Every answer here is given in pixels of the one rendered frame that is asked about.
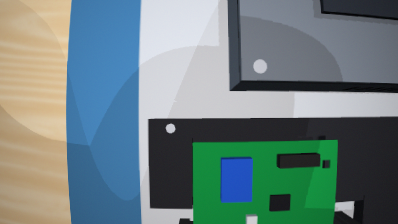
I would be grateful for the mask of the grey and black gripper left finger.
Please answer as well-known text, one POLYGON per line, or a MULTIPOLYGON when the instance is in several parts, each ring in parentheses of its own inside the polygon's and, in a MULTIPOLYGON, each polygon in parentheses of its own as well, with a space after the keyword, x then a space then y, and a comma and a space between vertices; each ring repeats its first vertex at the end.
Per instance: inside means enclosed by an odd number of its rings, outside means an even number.
POLYGON ((193 221, 190 221, 190 218, 180 218, 179 224, 193 224, 193 221))

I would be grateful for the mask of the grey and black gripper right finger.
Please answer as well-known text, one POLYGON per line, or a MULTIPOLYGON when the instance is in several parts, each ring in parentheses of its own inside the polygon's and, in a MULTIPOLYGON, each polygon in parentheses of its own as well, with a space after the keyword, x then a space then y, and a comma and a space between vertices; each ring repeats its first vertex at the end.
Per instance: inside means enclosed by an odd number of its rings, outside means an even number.
POLYGON ((342 211, 335 211, 333 224, 360 224, 360 223, 342 211))

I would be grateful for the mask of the green circuit board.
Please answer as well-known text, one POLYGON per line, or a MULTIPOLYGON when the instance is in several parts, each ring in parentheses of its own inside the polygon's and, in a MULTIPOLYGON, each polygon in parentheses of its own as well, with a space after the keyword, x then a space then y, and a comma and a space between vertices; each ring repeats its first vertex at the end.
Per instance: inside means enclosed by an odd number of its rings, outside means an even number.
POLYGON ((193 142, 193 224, 333 224, 337 152, 338 140, 193 142))

